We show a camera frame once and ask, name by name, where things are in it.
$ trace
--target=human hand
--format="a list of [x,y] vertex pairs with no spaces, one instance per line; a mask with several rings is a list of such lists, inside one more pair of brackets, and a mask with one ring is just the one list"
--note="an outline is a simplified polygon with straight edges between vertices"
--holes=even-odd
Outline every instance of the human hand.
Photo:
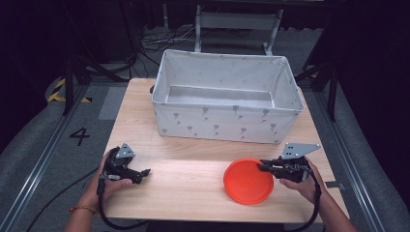
[[[326,191],[322,177],[320,176],[320,173],[317,169],[317,167],[310,161],[310,159],[306,158],[308,162],[308,165],[310,166],[310,169],[312,170],[314,176],[317,179],[317,182],[320,185],[320,188],[322,190],[322,193]],[[297,190],[304,198],[306,198],[310,203],[314,204],[314,195],[315,195],[315,185],[314,185],[314,180],[313,178],[309,175],[307,179],[301,183],[295,183],[292,181],[289,181],[287,179],[280,179],[279,182],[289,189],[294,189]]]
[[[107,152],[102,157],[99,169],[97,170],[96,174],[91,180],[90,185],[81,195],[77,205],[90,206],[95,209],[98,209],[99,197],[97,196],[97,187],[99,185],[99,178],[100,175],[103,173],[103,166],[105,164],[106,158],[108,157],[108,154],[109,152]],[[118,181],[111,181],[109,179],[105,179],[105,192],[103,194],[103,200],[105,201],[106,199],[108,199],[115,191],[131,185],[131,179],[122,179]]]

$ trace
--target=fabric storage box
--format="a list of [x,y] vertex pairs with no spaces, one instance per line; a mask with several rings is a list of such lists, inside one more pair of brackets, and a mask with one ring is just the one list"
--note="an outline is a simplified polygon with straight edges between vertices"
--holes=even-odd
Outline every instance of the fabric storage box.
[[277,144],[305,108],[285,57],[169,49],[152,101],[161,135]]

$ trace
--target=orange plate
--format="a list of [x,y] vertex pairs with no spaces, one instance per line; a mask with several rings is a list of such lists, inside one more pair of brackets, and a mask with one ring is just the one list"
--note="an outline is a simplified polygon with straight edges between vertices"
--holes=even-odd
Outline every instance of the orange plate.
[[274,177],[262,172],[258,159],[238,159],[225,170],[223,183],[228,195],[235,201],[250,205],[264,201],[274,189]]

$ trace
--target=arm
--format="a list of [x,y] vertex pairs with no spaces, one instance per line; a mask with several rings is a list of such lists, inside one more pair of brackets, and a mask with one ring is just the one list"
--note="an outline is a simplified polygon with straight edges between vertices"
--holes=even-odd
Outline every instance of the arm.
[[[334,198],[326,190],[317,167],[309,159],[307,159],[307,161],[322,190],[322,195],[320,196],[319,215],[322,218],[326,228],[332,232],[358,231],[338,206]],[[310,176],[301,183],[294,183],[286,179],[280,179],[279,181],[286,187],[297,190],[304,198],[313,204],[315,187],[314,181]]]
[[[84,193],[79,198],[76,206],[81,207],[88,207],[90,209],[98,210],[99,205],[99,197],[97,196],[97,186],[99,184],[99,176],[103,172],[103,164],[105,163],[105,159],[107,154],[105,154],[102,158],[100,163],[100,168],[94,175],[93,179],[91,180],[90,185],[84,191]],[[104,193],[104,200],[106,200],[111,194],[118,190],[122,189],[123,187],[130,186],[132,184],[132,180],[130,179],[123,179],[119,181],[110,181],[105,180],[105,193]],[[89,209],[77,209],[73,211],[72,215],[66,227],[64,228],[65,232],[82,232],[82,231],[91,231],[91,225],[93,220],[93,211]]]

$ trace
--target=wooden table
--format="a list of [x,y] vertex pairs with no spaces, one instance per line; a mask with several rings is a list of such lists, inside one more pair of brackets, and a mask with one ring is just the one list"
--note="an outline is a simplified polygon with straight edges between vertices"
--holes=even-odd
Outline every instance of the wooden table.
[[[155,79],[130,81],[106,147],[128,143],[136,151],[129,168],[151,173],[141,185],[115,192],[104,207],[108,217],[283,223],[310,218],[313,206],[276,179],[268,199],[256,205],[237,203],[223,187],[223,173],[234,160],[277,159],[284,142],[321,144],[306,103],[279,145],[160,136],[149,93],[154,84]],[[308,157],[325,182],[335,180],[323,148]],[[329,192],[347,214],[339,189]]]

